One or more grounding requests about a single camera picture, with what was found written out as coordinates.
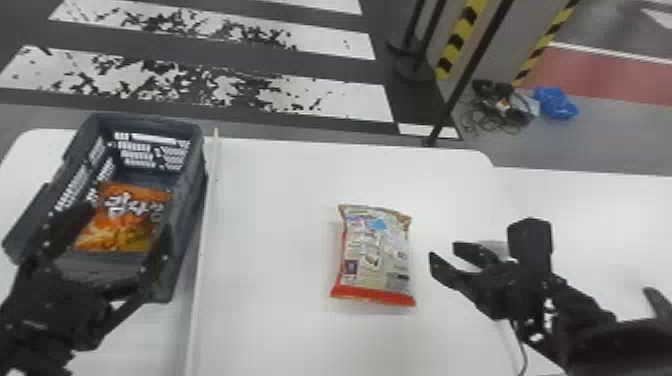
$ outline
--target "white table surface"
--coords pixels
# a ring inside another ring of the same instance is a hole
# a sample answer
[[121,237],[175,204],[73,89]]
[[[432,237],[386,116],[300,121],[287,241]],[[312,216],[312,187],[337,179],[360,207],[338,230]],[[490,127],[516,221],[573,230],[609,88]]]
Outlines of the white table surface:
[[[58,169],[74,135],[65,130],[22,134],[0,165],[0,236],[4,238],[44,182]],[[173,301],[145,305],[108,335],[95,352],[79,353],[68,365],[75,375],[182,375],[193,300],[195,255],[185,258]],[[0,299],[16,266],[0,255]]]
[[[12,182],[1,191],[0,235],[51,178],[72,134],[37,130],[17,140],[0,165],[0,181]],[[671,178],[494,169],[468,151],[218,145],[189,351],[193,262],[171,304],[143,307],[98,351],[79,354],[75,375],[181,375],[185,353],[194,365],[187,373],[199,376],[514,375],[520,359],[510,331],[434,282],[427,251],[455,261],[452,241],[505,240],[506,226],[524,216],[551,221],[556,272],[620,318],[651,315],[644,286],[672,296]],[[416,309],[328,297],[343,202],[414,217]],[[0,257],[1,297],[14,272]],[[528,352],[529,375],[557,372]]]
[[557,274],[621,320],[652,316],[646,286],[672,299],[672,178],[497,170],[521,214],[551,222]]
[[[511,331],[435,282],[428,252],[520,219],[478,152],[221,140],[188,375],[514,375]],[[418,307],[329,297],[341,203],[413,217]],[[558,369],[531,354],[534,369]]]

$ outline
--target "snack bag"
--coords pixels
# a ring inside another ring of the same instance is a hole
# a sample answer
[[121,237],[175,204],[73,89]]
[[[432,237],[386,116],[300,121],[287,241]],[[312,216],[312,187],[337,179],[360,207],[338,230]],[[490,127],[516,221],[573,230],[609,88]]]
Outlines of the snack bag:
[[172,194],[130,184],[100,183],[96,214],[75,240],[88,252],[148,252],[154,226]]
[[357,205],[339,205],[345,224],[335,298],[415,306],[409,292],[408,228],[411,217]]

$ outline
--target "crosswalk stripe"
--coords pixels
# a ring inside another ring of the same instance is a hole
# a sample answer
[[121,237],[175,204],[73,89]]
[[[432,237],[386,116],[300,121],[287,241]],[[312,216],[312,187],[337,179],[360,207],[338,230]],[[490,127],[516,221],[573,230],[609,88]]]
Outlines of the crosswalk stripe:
[[672,30],[672,13],[660,12],[652,9],[642,9],[642,12],[651,17],[662,27]]
[[[427,137],[432,133],[434,129],[433,125],[422,125],[422,124],[407,124],[399,123],[399,133],[405,136],[420,136]],[[444,127],[439,133],[439,138],[449,139],[449,140],[459,140],[460,134],[457,133],[457,130],[452,127]]]
[[0,73],[0,87],[393,122],[381,85],[32,45]]
[[332,12],[362,14],[358,0],[261,0],[271,3],[295,5],[306,8],[322,9]]
[[365,33],[127,0],[64,0],[50,20],[375,60]]

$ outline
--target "black pole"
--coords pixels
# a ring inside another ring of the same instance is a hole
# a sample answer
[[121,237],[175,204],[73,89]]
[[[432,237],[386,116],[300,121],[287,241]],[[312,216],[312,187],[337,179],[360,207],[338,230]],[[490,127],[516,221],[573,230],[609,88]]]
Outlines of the black pole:
[[432,37],[434,36],[436,27],[439,25],[441,14],[446,8],[447,2],[448,0],[437,0],[429,24],[427,25],[427,30],[425,30],[422,42],[420,43],[420,47],[415,53],[413,60],[408,61],[404,59],[397,62],[397,73],[403,78],[414,82],[430,82],[434,79],[434,70],[425,64],[425,60],[427,58],[429,44],[432,42]]
[[427,31],[425,32],[425,36],[422,38],[420,49],[418,49],[418,54],[415,55],[413,70],[418,70],[420,65],[425,62],[427,49],[429,49],[429,43],[432,42],[432,37],[434,36],[436,27],[439,26],[439,20],[441,19],[443,10],[446,8],[446,2],[448,2],[448,0],[438,0],[436,2],[434,11],[432,11],[432,18],[429,20],[429,25],[427,25]]
[[422,10],[425,8],[425,3],[427,3],[427,0],[417,0],[415,2],[411,19],[408,21],[408,26],[406,26],[406,31],[404,32],[403,37],[399,35],[398,32],[393,33],[388,37],[387,47],[392,50],[392,52],[406,56],[414,54],[414,49],[412,48],[413,37],[415,36],[415,29],[418,27],[418,21],[420,20]]
[[513,1],[514,0],[502,0],[502,2],[499,4],[499,7],[497,7],[497,11],[492,17],[492,21],[490,21],[488,28],[483,34],[483,38],[481,38],[481,40],[478,42],[476,51],[474,51],[471,59],[469,59],[467,67],[464,69],[464,73],[462,73],[462,76],[457,81],[455,90],[453,90],[453,93],[450,95],[450,98],[444,105],[439,122],[434,126],[434,129],[432,130],[432,133],[429,135],[429,137],[423,140],[422,144],[424,146],[432,147],[436,145],[436,140],[439,138],[439,133],[441,133],[441,130],[443,129],[443,124],[446,121],[446,118],[453,124],[453,126],[455,125],[452,117],[453,110],[455,109],[455,106],[457,106],[457,103],[459,102],[460,97],[462,97],[462,94],[467,88],[467,85],[469,85],[469,81],[471,81],[478,64],[481,62],[481,59],[483,59],[483,56],[490,46],[490,43],[494,39],[495,34],[497,34],[497,30],[499,30],[499,27],[502,25],[504,18],[506,18],[506,15],[509,13],[511,6],[513,5]]

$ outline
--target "gray plastic basket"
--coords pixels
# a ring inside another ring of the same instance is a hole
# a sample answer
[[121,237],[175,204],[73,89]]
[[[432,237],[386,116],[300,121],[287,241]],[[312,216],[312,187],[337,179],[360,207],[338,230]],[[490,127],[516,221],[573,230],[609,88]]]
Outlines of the gray plastic basket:
[[[63,155],[63,164],[45,183],[2,245],[15,264],[31,256],[38,233],[54,212],[97,200],[97,184],[129,183],[171,192],[154,240],[170,239],[169,262],[152,288],[152,301],[169,302],[185,253],[198,245],[207,174],[203,135],[197,125],[157,117],[94,114],[81,126]],[[137,280],[146,253],[85,254],[71,249],[55,265],[66,278],[111,288]]]

